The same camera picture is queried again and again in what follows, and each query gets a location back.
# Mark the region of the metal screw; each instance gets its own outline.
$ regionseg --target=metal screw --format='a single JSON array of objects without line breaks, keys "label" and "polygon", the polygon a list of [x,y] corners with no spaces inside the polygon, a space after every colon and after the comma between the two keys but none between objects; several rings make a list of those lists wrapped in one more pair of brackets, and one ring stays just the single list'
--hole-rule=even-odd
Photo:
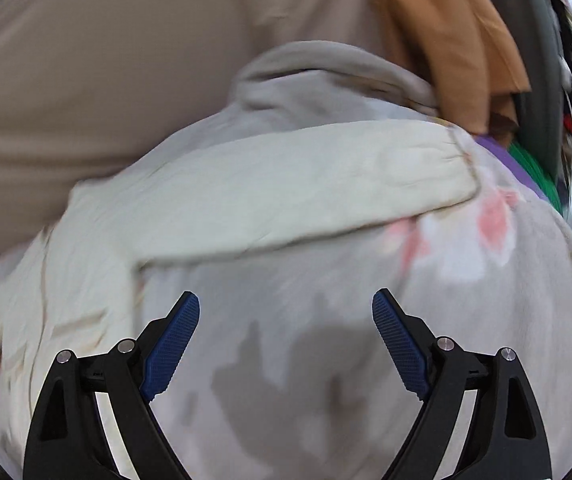
[{"label": "metal screw", "polygon": [[454,348],[454,341],[448,337],[440,337],[437,339],[437,346],[446,352],[450,352]]},{"label": "metal screw", "polygon": [[70,353],[70,350],[62,350],[57,354],[57,362],[61,364],[67,363],[71,357],[72,354]]},{"label": "metal screw", "polygon": [[512,348],[502,348],[501,357],[503,357],[506,361],[514,361],[515,358],[517,358],[517,354]]},{"label": "metal screw", "polygon": [[122,354],[127,354],[135,348],[135,342],[132,339],[122,339],[117,343],[117,350]]}]

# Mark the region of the blue gripper pad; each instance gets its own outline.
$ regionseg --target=blue gripper pad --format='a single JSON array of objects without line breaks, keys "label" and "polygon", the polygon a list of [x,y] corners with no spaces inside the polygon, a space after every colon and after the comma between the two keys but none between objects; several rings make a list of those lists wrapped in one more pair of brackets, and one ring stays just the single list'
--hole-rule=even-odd
[{"label": "blue gripper pad", "polygon": [[424,400],[430,392],[426,360],[415,340],[383,293],[372,300],[372,317],[393,358],[406,390]]},{"label": "blue gripper pad", "polygon": [[199,321],[199,300],[191,294],[163,331],[144,364],[141,395],[147,402],[166,390]]}]

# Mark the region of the pink floral pattern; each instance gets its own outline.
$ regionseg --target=pink floral pattern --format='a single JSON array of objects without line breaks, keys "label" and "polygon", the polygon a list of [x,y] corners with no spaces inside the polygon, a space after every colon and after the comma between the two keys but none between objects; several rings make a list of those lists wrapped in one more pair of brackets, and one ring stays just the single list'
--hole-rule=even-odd
[{"label": "pink floral pattern", "polygon": [[483,278],[491,262],[508,263],[515,248],[513,209],[523,200],[512,187],[498,186],[480,169],[481,190],[466,203],[390,224],[383,251],[399,253],[402,272],[434,265],[447,282]]}]

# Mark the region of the purple fabric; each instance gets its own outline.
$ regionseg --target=purple fabric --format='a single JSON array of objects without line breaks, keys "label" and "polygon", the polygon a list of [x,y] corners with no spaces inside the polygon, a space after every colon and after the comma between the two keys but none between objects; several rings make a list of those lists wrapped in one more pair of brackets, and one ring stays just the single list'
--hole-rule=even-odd
[{"label": "purple fabric", "polygon": [[477,144],[483,146],[486,150],[497,157],[499,161],[510,170],[515,178],[520,181],[520,183],[526,187],[530,187],[530,189],[532,189],[540,199],[546,200],[546,202],[550,202],[548,197],[544,195],[544,192],[541,191],[541,188],[537,186],[534,180],[532,180],[532,177],[519,165],[519,163],[514,158],[512,158],[512,155],[508,153],[508,150],[501,146],[499,142],[494,140],[492,137],[487,136],[474,136],[474,140],[477,141]]}]

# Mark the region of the tan cloth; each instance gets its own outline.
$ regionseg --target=tan cloth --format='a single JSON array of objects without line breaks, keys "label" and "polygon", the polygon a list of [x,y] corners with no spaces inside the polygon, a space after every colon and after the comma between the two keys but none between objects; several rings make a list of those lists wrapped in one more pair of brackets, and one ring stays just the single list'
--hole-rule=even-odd
[{"label": "tan cloth", "polygon": [[510,94],[530,83],[490,0],[372,1],[386,58],[431,81],[444,119],[474,134],[488,133],[493,113],[516,124]]},{"label": "tan cloth", "polygon": [[368,0],[0,0],[0,254],[294,40],[383,53]]}]

